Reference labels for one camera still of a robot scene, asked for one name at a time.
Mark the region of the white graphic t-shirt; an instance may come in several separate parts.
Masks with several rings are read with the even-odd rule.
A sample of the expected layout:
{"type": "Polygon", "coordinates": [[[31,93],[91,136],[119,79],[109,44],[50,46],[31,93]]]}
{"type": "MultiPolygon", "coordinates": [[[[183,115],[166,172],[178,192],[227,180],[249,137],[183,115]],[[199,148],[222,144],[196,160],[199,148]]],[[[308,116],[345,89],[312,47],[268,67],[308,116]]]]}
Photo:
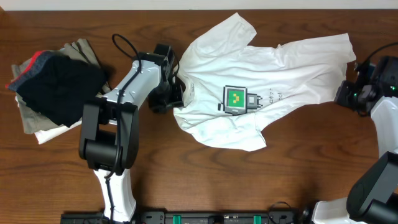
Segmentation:
{"type": "Polygon", "coordinates": [[[305,105],[333,101],[356,56],[348,34],[254,47],[255,28],[233,14],[180,59],[179,127],[209,147],[255,151],[262,130],[305,105]]]}

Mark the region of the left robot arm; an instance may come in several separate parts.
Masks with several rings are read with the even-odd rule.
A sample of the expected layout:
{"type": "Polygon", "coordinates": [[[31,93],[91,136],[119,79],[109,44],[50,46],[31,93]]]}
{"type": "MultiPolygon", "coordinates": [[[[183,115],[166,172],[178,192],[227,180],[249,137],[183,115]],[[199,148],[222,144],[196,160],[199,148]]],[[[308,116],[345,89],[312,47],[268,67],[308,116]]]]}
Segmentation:
{"type": "Polygon", "coordinates": [[[157,44],[152,53],[139,53],[118,86],[85,103],[79,155],[97,176],[105,210],[82,223],[131,223],[136,201],[130,169],[139,149],[139,108],[147,101],[154,113],[166,113],[183,103],[182,86],[175,81],[176,54],[157,44]]]}

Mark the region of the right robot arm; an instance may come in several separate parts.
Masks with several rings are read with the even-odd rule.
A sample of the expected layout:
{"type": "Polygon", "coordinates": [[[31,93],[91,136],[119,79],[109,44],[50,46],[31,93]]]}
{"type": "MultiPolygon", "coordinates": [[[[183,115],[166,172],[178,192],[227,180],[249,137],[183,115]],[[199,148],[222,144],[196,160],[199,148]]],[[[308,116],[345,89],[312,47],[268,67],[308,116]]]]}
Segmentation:
{"type": "Polygon", "coordinates": [[[372,119],[379,159],[347,197],[317,202],[303,212],[302,223],[397,224],[397,58],[366,61],[355,70],[356,81],[343,81],[334,102],[372,119]]]}

